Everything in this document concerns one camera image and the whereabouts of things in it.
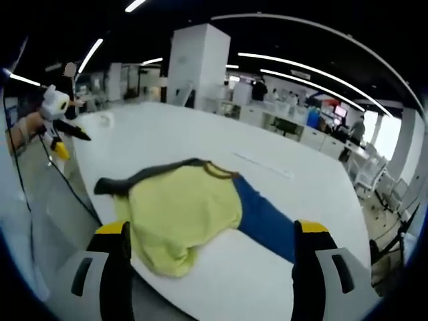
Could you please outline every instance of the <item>white chair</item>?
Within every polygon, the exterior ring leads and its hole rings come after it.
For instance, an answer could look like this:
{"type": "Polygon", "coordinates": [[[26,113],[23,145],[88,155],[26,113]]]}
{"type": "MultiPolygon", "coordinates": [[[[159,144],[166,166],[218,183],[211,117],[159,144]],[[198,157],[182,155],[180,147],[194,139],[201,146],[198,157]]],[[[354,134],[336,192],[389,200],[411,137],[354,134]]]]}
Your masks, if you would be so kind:
{"type": "Polygon", "coordinates": [[[367,152],[367,154],[369,154],[370,156],[375,156],[375,155],[377,154],[377,150],[376,150],[376,148],[375,148],[371,143],[368,143],[368,144],[366,145],[366,152],[367,152]]]}
{"type": "Polygon", "coordinates": [[[368,160],[353,156],[348,162],[348,174],[354,188],[362,187],[365,191],[373,193],[376,185],[387,167],[385,157],[375,156],[368,160]]]}
{"type": "Polygon", "coordinates": [[[398,213],[401,205],[403,204],[403,198],[406,195],[409,186],[403,179],[398,182],[394,181],[394,184],[389,193],[383,193],[383,199],[385,209],[390,209],[393,213],[398,213]]]}

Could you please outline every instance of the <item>window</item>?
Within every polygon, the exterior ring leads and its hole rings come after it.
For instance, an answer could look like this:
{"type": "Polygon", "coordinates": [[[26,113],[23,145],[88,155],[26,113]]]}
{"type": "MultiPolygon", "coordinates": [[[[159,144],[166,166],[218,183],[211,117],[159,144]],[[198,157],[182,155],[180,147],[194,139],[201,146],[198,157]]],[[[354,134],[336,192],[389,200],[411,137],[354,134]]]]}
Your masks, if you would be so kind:
{"type": "Polygon", "coordinates": [[[399,139],[401,129],[401,119],[384,116],[381,129],[377,136],[374,147],[378,153],[385,156],[390,161],[394,155],[394,150],[399,139]]]}
{"type": "Polygon", "coordinates": [[[373,134],[375,133],[376,121],[378,118],[377,112],[366,111],[364,113],[364,125],[366,127],[366,131],[362,139],[365,142],[370,142],[372,140],[373,134]]]}

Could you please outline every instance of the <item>computer monitor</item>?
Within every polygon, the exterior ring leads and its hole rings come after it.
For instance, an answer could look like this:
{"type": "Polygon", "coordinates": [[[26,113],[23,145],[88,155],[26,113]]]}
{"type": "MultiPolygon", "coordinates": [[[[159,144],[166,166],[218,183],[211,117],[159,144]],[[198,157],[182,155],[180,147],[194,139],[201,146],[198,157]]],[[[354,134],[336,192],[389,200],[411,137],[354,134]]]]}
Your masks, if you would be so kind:
{"type": "Polygon", "coordinates": [[[348,111],[340,106],[336,106],[334,109],[334,113],[336,115],[339,115],[340,117],[346,117],[346,114],[348,113],[348,111]]]}

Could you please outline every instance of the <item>ceiling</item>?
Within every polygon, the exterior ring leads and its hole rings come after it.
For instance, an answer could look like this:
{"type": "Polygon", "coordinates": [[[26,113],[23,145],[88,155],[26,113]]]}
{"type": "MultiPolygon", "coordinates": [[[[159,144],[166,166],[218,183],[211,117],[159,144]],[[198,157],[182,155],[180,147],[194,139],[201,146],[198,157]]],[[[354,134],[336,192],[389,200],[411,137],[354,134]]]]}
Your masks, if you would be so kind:
{"type": "MultiPolygon", "coordinates": [[[[397,100],[418,108],[406,87],[382,63],[353,43],[327,31],[280,19],[226,19],[217,15],[273,13],[315,21],[351,35],[386,60],[418,96],[428,81],[428,63],[421,49],[425,39],[424,13],[414,6],[376,5],[364,1],[148,0],[132,13],[132,0],[32,1],[11,4],[15,23],[3,30],[13,48],[28,35],[26,49],[15,71],[43,81],[44,68],[57,62],[81,61],[98,38],[104,43],[87,70],[105,69],[111,62],[136,63],[169,56],[173,31],[211,23],[231,36],[229,63],[242,72],[260,68],[285,74],[290,66],[279,62],[238,57],[238,52],[274,56],[300,62],[333,74],[376,99],[397,100]]],[[[350,99],[361,95],[324,76],[311,81],[350,99]]]]}

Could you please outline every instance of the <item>white table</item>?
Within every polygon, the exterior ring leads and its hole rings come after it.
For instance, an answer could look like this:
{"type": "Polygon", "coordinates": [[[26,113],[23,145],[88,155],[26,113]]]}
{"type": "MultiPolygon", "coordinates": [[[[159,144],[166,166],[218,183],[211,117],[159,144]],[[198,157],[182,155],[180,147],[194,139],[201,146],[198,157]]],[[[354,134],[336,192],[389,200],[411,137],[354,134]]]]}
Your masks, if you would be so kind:
{"type": "MultiPolygon", "coordinates": [[[[86,114],[77,121],[92,138],[74,144],[86,190],[103,223],[116,216],[110,196],[94,195],[99,178],[125,179],[145,167],[199,157],[239,171],[291,219],[324,224],[339,247],[370,267],[356,193],[343,166],[328,156],[236,120],[154,102],[86,114]]],[[[228,229],[202,246],[183,278],[157,276],[135,255],[132,265],[156,291],[198,320],[272,321],[292,315],[292,264],[240,231],[228,229]]]]}

